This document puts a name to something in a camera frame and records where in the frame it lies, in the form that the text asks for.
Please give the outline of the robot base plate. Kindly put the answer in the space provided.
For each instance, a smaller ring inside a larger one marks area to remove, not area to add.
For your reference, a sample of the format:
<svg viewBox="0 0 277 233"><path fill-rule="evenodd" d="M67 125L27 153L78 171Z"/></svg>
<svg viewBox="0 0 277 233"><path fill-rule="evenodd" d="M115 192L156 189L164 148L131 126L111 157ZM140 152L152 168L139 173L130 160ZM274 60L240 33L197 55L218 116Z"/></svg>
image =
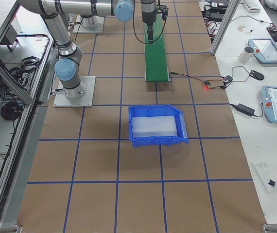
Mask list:
<svg viewBox="0 0 277 233"><path fill-rule="evenodd" d="M104 17L99 17L99 16L82 18L80 15L78 15L75 21L73 33L74 34L103 33L104 20L105 20Z"/></svg>
<svg viewBox="0 0 277 233"><path fill-rule="evenodd" d="M75 89L64 89L59 81L55 92L54 107L91 107L93 103L95 76L80 76L80 84Z"/></svg>

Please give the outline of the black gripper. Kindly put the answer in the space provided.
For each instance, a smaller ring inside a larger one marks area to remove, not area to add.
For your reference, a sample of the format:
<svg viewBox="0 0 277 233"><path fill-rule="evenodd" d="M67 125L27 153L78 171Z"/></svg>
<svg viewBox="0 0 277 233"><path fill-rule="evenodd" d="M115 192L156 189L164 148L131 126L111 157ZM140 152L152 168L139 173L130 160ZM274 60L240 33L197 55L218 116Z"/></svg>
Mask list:
<svg viewBox="0 0 277 233"><path fill-rule="evenodd" d="M153 23L146 24L146 32L147 32L148 43L152 44L154 42L154 24Z"/></svg>

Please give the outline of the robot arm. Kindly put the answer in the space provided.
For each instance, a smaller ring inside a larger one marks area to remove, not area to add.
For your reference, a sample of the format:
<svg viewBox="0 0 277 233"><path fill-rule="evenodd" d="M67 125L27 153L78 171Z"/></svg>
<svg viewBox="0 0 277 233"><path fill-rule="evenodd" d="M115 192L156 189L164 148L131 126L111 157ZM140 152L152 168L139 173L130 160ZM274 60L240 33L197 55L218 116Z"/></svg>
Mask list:
<svg viewBox="0 0 277 233"><path fill-rule="evenodd" d="M86 87L79 77L81 50L72 41L62 14L80 14L86 17L115 16L122 22L133 16L134 4L131 0L19 0L25 9L41 15L58 49L60 60L54 70L67 98L83 96Z"/></svg>
<svg viewBox="0 0 277 233"><path fill-rule="evenodd" d="M155 0L141 0L142 20L147 26L148 42L153 43L154 40L154 22L156 21L157 8Z"/></svg>

